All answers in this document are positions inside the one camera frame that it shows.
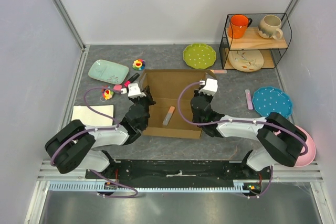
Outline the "orange highlighter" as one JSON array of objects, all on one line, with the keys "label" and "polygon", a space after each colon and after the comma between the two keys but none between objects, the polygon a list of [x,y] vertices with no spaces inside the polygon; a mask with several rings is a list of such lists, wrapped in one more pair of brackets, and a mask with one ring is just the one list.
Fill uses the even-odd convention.
[{"label": "orange highlighter", "polygon": [[169,108],[169,110],[168,110],[168,112],[167,112],[167,114],[166,114],[164,120],[163,120],[163,123],[162,123],[163,126],[167,126],[167,125],[169,124],[169,122],[170,122],[170,120],[171,120],[171,118],[172,118],[172,115],[173,115],[174,111],[175,111],[175,107],[174,107],[174,106],[171,106],[171,107]]}]

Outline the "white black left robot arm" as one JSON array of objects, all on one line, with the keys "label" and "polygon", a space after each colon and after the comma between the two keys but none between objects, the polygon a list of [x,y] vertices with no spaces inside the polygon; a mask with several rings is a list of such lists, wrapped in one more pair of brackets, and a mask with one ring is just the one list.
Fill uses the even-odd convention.
[{"label": "white black left robot arm", "polygon": [[79,119],[73,120],[54,135],[46,144],[45,151],[50,164],[61,174],[76,168],[96,170],[103,178],[111,178],[115,165],[107,152],[94,148],[108,145],[129,145],[135,142],[149,126],[150,106],[155,101],[150,87],[143,89],[137,83],[128,86],[128,99],[132,101],[121,121],[98,112],[113,123],[109,126],[85,125]]}]

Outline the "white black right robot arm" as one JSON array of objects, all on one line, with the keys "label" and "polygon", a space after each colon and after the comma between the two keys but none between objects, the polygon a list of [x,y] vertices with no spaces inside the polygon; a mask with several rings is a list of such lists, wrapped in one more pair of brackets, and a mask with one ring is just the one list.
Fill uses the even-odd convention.
[{"label": "white black right robot arm", "polygon": [[191,100],[192,122],[210,137],[241,137],[261,143],[249,151],[240,166],[241,174],[254,178],[262,169],[274,164],[294,167],[299,156],[308,153],[307,135],[285,117],[272,112],[256,119],[235,118],[215,112],[213,96],[194,90]]}]

